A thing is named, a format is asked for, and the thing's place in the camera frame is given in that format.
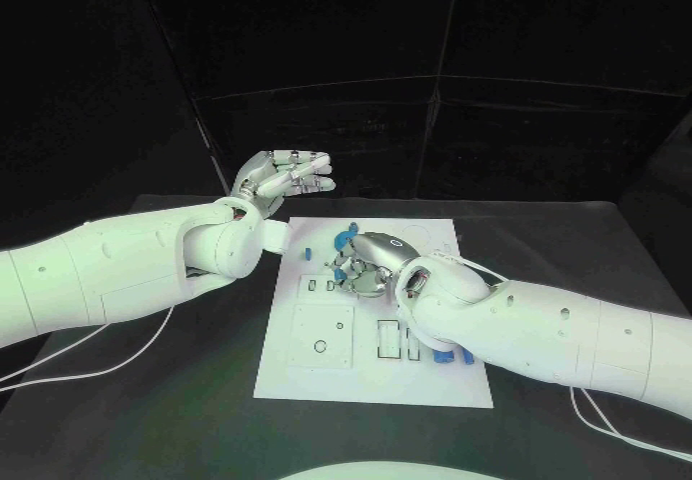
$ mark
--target blue object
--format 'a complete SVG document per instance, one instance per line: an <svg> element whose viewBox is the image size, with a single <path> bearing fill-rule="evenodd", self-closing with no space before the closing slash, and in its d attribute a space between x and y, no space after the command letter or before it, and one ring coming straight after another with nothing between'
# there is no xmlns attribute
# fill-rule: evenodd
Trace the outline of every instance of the blue object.
<svg viewBox="0 0 692 480"><path fill-rule="evenodd" d="M350 222L349 230L342 232L335 237L335 248L339 252L342 251L342 248L346 246L346 243L349 242L349 238L353 238L356 235L358 235L358 224L356 222Z"/></svg>
<svg viewBox="0 0 692 480"><path fill-rule="evenodd" d="M342 280L346 280L348 278L349 278L349 277L348 277L348 275L346 275L346 272L345 272L340 268L338 268L338 269L335 270L335 280L336 280L338 282L340 282Z"/></svg>
<svg viewBox="0 0 692 480"><path fill-rule="evenodd" d="M473 353L464 347L462 347L462 354L464 355L464 363L467 365L473 365L473 363L476 361L473 359Z"/></svg>
<svg viewBox="0 0 692 480"><path fill-rule="evenodd" d="M436 358L436 363L451 363L454 361L454 352L438 352L433 350L433 356Z"/></svg>

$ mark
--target robotic hand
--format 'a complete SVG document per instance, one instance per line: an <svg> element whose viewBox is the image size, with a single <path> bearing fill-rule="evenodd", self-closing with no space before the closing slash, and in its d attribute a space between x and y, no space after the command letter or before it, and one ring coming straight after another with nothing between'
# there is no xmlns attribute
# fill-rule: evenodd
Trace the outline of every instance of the robotic hand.
<svg viewBox="0 0 692 480"><path fill-rule="evenodd" d="M421 256L384 233L355 235L342 288L394 289L398 317L438 351L457 344L485 362L544 382L616 393L692 419L692 321L567 290L508 280L487 285L462 257Z"/></svg>
<svg viewBox="0 0 692 480"><path fill-rule="evenodd" d="M260 152L214 203L87 222L0 252L0 347L64 328L140 318L250 275L283 254L284 195L335 189L326 153Z"/></svg>

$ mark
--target black table surface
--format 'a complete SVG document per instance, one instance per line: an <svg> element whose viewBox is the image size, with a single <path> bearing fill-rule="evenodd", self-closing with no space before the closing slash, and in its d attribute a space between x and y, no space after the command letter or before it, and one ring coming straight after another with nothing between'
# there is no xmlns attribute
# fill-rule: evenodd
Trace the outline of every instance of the black table surface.
<svg viewBox="0 0 692 480"><path fill-rule="evenodd" d="M143 195L133 212L214 201ZM686 315L606 202L290 199L274 216L451 218L462 255L509 278ZM692 465L627 445L578 420L564 386L487 366L493 409L252 398L280 257L175 309L150 349L114 373L16 391L0 414L0 477L277 479L362 460L443 465L508 479L691 478ZM120 363L165 312L110 326L26 379ZM43 357L92 329L51 335ZM597 393L626 435L692 452L692 422ZM584 401L588 418L597 421Z"/></svg>

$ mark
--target robot forearm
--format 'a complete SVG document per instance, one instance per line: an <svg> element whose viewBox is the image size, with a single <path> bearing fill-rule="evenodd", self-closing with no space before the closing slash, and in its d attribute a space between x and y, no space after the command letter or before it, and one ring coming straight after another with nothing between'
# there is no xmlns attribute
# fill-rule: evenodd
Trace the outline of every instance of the robot forearm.
<svg viewBox="0 0 692 480"><path fill-rule="evenodd" d="M467 267L457 270L469 277ZM457 282L460 291L467 284ZM436 272L414 300L424 337L462 344L521 375L624 395L692 419L691 320L512 280L469 302Z"/></svg>
<svg viewBox="0 0 692 480"><path fill-rule="evenodd" d="M140 318L245 277L289 225L238 198L108 218L0 252L0 347ZM188 277L186 267L209 272Z"/></svg>

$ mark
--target table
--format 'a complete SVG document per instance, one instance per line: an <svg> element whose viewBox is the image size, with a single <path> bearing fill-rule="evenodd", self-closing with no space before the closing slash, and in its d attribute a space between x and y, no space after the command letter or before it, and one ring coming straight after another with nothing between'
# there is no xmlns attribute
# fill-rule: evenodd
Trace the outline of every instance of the table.
<svg viewBox="0 0 692 480"><path fill-rule="evenodd" d="M140 196L133 211L214 197ZM686 315L606 202L289 199L277 215L453 218L460 251L518 280ZM487 366L495 409L252 398L280 257L176 307L140 358L88 380L16 391L0 414L0 476L32 479L277 479L358 460L449 466L511 479L689 478L692 465L594 432L568 389ZM165 312L116 324L26 379L108 368L147 342ZM41 357L91 329L55 332ZM596 394L616 428L692 452L692 422ZM584 403L588 418L596 415Z"/></svg>

